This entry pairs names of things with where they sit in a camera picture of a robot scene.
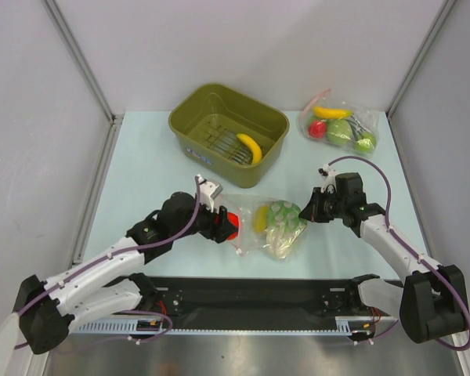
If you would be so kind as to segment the yellow fake lemon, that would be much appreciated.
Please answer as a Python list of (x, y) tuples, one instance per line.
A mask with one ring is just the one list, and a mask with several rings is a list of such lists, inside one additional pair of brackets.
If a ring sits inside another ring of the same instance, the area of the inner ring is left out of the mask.
[(267, 213), (269, 210), (268, 205), (262, 205), (260, 206), (252, 216), (252, 229), (256, 233), (262, 233), (266, 230), (268, 226), (268, 219), (267, 219)]

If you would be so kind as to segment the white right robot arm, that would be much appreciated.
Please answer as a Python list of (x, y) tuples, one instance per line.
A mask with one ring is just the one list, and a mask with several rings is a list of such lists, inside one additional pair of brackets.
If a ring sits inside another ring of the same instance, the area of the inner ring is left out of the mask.
[(395, 317), (415, 343), (470, 331), (465, 277), (455, 265), (445, 266), (416, 252), (389, 225), (387, 211), (367, 203), (363, 181), (356, 172), (338, 174), (320, 168), (324, 183), (313, 189), (299, 217), (307, 222), (340, 219), (392, 267), (401, 285), (378, 277), (363, 277), (345, 295), (347, 308), (364, 314), (371, 307)]

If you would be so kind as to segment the fake napa cabbage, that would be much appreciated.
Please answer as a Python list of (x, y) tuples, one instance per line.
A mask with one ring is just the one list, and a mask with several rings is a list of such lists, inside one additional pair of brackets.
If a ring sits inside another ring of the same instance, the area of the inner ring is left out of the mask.
[(290, 201), (272, 201), (267, 213), (266, 247), (276, 259), (286, 259), (295, 249), (307, 222), (300, 219), (301, 208)]

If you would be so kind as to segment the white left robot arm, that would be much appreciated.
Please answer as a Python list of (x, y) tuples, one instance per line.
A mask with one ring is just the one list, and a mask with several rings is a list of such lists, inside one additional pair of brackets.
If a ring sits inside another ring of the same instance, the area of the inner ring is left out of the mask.
[(137, 269), (172, 249), (175, 240), (200, 234), (217, 244), (234, 239), (237, 216), (224, 206), (176, 192), (101, 255), (54, 277), (22, 281), (13, 312), (24, 345), (35, 355), (61, 344), (76, 328), (113, 313), (149, 313), (157, 290)]

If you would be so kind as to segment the clear zip top bag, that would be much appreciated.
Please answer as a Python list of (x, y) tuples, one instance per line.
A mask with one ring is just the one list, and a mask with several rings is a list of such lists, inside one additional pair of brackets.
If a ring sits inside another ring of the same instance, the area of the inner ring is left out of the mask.
[(290, 201), (247, 194), (226, 194), (219, 199), (238, 228), (227, 241), (240, 256), (264, 251), (273, 259), (287, 259), (300, 247), (307, 221)]

